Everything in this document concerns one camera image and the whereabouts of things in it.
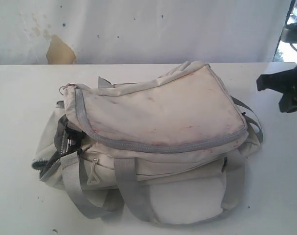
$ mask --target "black clamp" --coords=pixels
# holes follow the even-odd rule
[[[258,91],[272,89],[283,93],[279,102],[282,113],[297,111],[297,66],[292,70],[263,74],[257,79]]]

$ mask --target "white bag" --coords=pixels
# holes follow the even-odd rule
[[[68,84],[62,92],[32,167],[41,181],[64,188],[86,217],[107,215],[124,201],[143,221],[189,224],[238,204],[245,157],[260,147],[262,132],[209,64],[185,62],[143,83],[99,78],[98,89]],[[166,195],[178,202],[162,208],[171,201]]]

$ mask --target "table surface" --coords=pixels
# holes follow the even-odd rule
[[[38,141],[68,82],[97,87],[151,80],[174,68],[155,65],[0,66],[0,234],[297,235],[297,112],[282,114],[281,94],[257,92],[256,79],[294,63],[211,64],[229,93],[251,106],[264,128],[262,149],[248,158],[241,204],[226,219],[183,228],[158,228],[128,209],[106,219],[85,218],[64,191],[39,182],[31,169]]]

